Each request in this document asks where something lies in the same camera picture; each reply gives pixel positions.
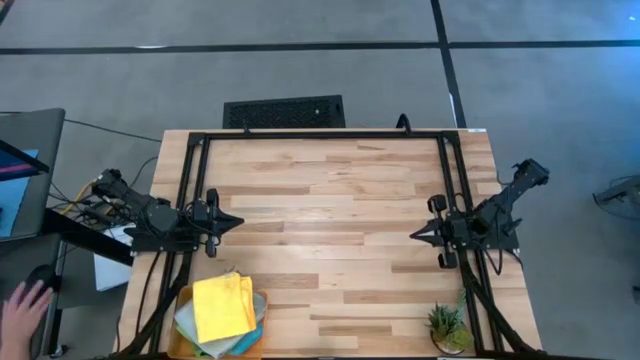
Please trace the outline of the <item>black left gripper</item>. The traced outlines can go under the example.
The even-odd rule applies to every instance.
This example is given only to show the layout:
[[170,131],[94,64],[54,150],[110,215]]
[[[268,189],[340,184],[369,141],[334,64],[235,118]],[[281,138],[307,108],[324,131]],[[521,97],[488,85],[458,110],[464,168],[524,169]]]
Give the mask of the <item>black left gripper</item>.
[[[243,218],[227,214],[221,209],[218,210],[218,205],[219,195],[214,188],[206,192],[205,199],[195,200],[192,204],[192,219],[207,235],[205,252],[209,258],[215,258],[217,255],[219,233],[226,233],[244,223]],[[218,230],[216,229],[217,212],[219,219]]]

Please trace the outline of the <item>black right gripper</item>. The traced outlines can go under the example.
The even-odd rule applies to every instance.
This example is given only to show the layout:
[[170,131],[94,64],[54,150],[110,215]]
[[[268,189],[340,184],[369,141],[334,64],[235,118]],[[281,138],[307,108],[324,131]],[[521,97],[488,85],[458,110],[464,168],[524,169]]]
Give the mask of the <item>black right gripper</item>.
[[428,208],[435,218],[411,233],[410,238],[441,248],[438,263],[442,269],[453,269],[466,264],[469,233],[465,218],[457,211],[443,215],[447,203],[445,196],[441,194],[429,198]]

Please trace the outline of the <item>yellow microfiber towel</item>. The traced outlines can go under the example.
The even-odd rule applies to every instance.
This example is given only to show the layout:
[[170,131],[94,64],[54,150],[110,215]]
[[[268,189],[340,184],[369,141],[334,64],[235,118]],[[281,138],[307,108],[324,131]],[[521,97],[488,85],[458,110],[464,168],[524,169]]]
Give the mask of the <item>yellow microfiber towel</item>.
[[257,327],[249,276],[231,272],[196,281],[192,300],[199,343],[244,335]]

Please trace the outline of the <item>green microfiber towel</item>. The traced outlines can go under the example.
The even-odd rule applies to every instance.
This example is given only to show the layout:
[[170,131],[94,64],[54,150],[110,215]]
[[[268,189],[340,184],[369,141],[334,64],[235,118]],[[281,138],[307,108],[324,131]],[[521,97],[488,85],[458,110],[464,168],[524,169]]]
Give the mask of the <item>green microfiber towel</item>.
[[190,347],[192,348],[192,351],[194,353],[194,355],[196,357],[206,357],[207,353],[204,352],[200,346],[194,342],[189,336],[188,334],[181,328],[181,327],[177,327],[177,331],[180,333],[180,335],[182,337],[184,337],[186,339],[186,341],[189,343]]

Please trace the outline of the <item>small potted succulent plant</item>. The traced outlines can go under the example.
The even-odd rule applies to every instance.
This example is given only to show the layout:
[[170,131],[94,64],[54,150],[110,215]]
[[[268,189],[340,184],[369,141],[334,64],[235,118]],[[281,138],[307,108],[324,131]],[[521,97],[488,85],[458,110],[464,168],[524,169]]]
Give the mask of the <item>small potted succulent plant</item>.
[[462,291],[451,304],[435,303],[428,315],[427,327],[435,347],[446,355],[460,355],[474,344],[465,324],[466,295]]

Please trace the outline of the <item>black perforated computer case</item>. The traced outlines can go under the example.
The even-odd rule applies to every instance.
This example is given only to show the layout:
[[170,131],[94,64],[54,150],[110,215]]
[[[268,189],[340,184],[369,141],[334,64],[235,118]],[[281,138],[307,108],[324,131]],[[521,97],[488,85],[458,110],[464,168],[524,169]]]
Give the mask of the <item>black perforated computer case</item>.
[[345,128],[341,95],[227,102],[224,129]]

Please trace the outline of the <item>white flat box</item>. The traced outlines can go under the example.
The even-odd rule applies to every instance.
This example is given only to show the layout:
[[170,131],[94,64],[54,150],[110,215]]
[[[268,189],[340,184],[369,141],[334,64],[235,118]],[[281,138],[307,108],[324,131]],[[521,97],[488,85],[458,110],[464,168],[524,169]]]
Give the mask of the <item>white flat box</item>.
[[[129,223],[104,230],[103,234],[131,248],[132,237],[125,230],[135,227],[134,223]],[[97,291],[105,292],[129,282],[131,276],[130,265],[124,265],[97,254],[93,255],[93,261]]]

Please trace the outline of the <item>black power strip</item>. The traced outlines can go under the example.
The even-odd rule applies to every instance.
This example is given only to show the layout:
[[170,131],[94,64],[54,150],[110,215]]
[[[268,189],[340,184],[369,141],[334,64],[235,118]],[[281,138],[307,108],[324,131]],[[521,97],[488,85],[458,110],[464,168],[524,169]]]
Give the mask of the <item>black power strip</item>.
[[121,203],[85,200],[77,207],[81,218],[91,225],[120,226],[133,222],[131,210]]

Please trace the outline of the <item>black desk support beam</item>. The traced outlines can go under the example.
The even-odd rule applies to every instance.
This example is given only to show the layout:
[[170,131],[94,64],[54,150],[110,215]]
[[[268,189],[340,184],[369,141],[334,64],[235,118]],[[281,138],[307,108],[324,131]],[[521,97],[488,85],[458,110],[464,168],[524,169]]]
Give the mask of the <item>black desk support beam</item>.
[[41,232],[42,234],[58,234],[67,243],[120,264],[127,266],[133,264],[129,246],[54,210],[45,210]]

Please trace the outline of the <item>black computer mouse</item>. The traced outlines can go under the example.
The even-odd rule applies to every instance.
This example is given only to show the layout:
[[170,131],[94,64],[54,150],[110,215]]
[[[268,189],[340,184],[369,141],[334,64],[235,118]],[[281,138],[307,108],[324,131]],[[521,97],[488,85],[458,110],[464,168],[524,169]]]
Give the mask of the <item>black computer mouse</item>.
[[23,295],[23,298],[28,295],[37,283],[41,283],[41,286],[32,298],[31,305],[34,305],[48,289],[51,289],[53,293],[58,291],[59,280],[55,267],[50,264],[43,264],[34,268],[25,280],[25,294]]

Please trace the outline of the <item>grey chair base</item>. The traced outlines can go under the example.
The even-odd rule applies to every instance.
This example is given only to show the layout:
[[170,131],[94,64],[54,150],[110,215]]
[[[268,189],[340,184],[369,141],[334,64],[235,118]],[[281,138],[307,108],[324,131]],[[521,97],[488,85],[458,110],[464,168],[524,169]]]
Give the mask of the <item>grey chair base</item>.
[[[609,187],[603,191],[593,193],[592,198],[597,207],[615,218],[640,222],[640,174],[626,175],[614,178]],[[607,208],[612,201],[629,201],[630,214],[616,212]]]

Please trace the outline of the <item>monitor with blue screen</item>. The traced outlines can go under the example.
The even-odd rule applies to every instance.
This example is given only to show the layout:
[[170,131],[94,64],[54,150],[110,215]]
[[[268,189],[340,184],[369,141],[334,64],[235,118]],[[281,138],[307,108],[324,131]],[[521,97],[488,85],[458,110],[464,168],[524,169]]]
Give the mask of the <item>monitor with blue screen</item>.
[[49,172],[38,154],[38,149],[23,151],[0,140],[0,238],[11,235],[29,179]]

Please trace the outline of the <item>dark grey side table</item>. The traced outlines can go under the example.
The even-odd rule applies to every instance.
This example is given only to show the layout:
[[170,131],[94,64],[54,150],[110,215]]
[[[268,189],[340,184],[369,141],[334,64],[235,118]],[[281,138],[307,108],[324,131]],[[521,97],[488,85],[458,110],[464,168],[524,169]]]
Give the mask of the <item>dark grey side table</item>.
[[31,338],[31,358],[40,357],[59,360],[68,347],[59,343],[62,310],[60,300],[61,273],[63,261],[61,240],[58,235],[45,235],[0,243],[0,316],[2,301],[8,299],[20,282],[27,279],[31,271],[39,265],[55,267],[59,289],[53,293],[52,302]]

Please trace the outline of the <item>person's hand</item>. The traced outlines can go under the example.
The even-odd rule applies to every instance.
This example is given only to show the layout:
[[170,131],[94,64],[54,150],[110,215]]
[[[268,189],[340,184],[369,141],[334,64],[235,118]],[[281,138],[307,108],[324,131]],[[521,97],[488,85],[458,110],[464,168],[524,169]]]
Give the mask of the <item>person's hand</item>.
[[43,289],[44,282],[37,280],[29,291],[22,282],[8,300],[3,301],[0,321],[0,360],[30,360],[31,338],[52,301],[53,289]]

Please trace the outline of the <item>black metal table frame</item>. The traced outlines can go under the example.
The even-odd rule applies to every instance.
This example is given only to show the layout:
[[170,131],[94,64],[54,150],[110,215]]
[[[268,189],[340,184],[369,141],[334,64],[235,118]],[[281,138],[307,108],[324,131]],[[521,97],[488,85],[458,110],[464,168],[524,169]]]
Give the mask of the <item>black metal table frame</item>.
[[244,219],[216,258],[196,253],[190,277],[230,268],[252,278],[269,308],[267,358],[431,357],[435,304],[453,302],[458,270],[412,233],[429,197],[459,205],[497,193],[484,131],[215,133],[208,156],[185,130],[164,135],[152,192],[187,203],[214,187],[222,208]]

